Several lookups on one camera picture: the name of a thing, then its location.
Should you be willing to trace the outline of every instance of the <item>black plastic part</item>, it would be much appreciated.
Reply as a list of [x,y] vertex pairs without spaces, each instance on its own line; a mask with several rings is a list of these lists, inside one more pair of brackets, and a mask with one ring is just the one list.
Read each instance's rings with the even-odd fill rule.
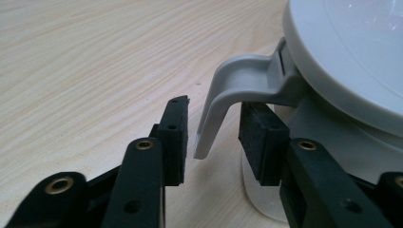
[[394,227],[403,227],[403,173],[384,173],[376,187],[378,204]]
[[82,227],[101,227],[102,218],[109,204],[110,195],[120,167],[111,169],[88,182],[87,197],[89,204],[86,209],[86,215],[83,218]]
[[242,103],[239,139],[260,185],[279,185],[289,132],[266,104]]
[[365,193],[365,195],[369,199],[371,199],[374,202],[377,202],[377,197],[378,196],[376,195],[376,192],[375,192],[375,189],[376,189],[375,184],[373,184],[371,182],[368,182],[366,180],[360,179],[360,178],[358,178],[356,176],[353,176],[353,175],[349,175],[349,176],[355,182],[355,184],[359,187],[359,189],[361,189],[361,191],[363,193]]
[[158,138],[158,127],[160,125],[155,123],[154,125],[152,125],[150,134],[148,135],[148,137],[152,137],[152,138]]
[[163,144],[163,174],[165,186],[178,186],[184,180],[187,151],[187,96],[174,98],[166,105],[157,128],[157,138]]
[[[280,196],[290,224],[310,228],[392,227],[318,142],[293,139],[286,158],[288,174],[295,182],[283,179]],[[287,199],[296,183],[307,204],[304,213]]]
[[163,227],[163,150],[154,138],[132,142],[119,170],[102,227]]
[[32,189],[7,227],[77,227],[86,205],[86,178],[82,174],[54,174]]

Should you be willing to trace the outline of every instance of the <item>screw hole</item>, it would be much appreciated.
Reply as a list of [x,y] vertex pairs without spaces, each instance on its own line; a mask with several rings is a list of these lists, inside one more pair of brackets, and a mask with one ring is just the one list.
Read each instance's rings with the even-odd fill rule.
[[136,143],[136,147],[141,150],[146,150],[153,147],[154,143],[152,141],[141,141]]
[[74,183],[74,179],[71,177],[64,177],[60,179],[53,180],[45,188],[45,192],[50,195],[56,195],[66,192]]
[[125,205],[125,212],[128,214],[137,213],[142,207],[142,203],[138,200],[131,200]]
[[314,143],[309,142],[309,141],[300,141],[298,143],[298,145],[299,145],[299,147],[301,147],[302,149],[305,149],[305,150],[316,150],[317,149],[317,146]]
[[358,203],[352,201],[351,199],[345,199],[343,202],[341,202],[341,205],[354,213],[361,213],[362,211],[362,208],[358,205]]

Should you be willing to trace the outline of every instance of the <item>gray plastic handle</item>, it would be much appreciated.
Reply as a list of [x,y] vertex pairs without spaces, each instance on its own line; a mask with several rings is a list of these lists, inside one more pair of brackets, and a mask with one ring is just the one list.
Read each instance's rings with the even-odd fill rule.
[[195,159],[205,159],[228,108],[239,102],[297,106],[308,86],[281,39],[272,56],[241,55],[222,63],[208,91]]

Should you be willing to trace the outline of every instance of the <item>light wood surface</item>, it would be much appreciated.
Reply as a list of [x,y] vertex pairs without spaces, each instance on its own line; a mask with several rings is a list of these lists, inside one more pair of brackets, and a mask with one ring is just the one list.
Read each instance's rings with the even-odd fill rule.
[[209,157],[193,160],[215,69],[270,55],[285,1],[1,1],[0,226],[61,171],[91,180],[147,136],[165,103],[188,95],[185,183],[168,187],[167,227],[287,227],[260,214],[241,179],[240,107]]

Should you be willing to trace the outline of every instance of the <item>brass insert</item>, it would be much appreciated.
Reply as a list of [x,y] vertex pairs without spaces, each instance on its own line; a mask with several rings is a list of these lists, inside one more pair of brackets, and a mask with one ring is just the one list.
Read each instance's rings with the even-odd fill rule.
[[317,146],[313,142],[309,141],[299,141],[298,142],[299,147],[301,147],[304,150],[316,150]]
[[136,148],[140,150],[146,150],[154,146],[152,141],[144,140],[136,143]]
[[71,177],[63,177],[53,180],[45,188],[45,192],[51,195],[60,194],[66,192],[74,183],[74,179]]

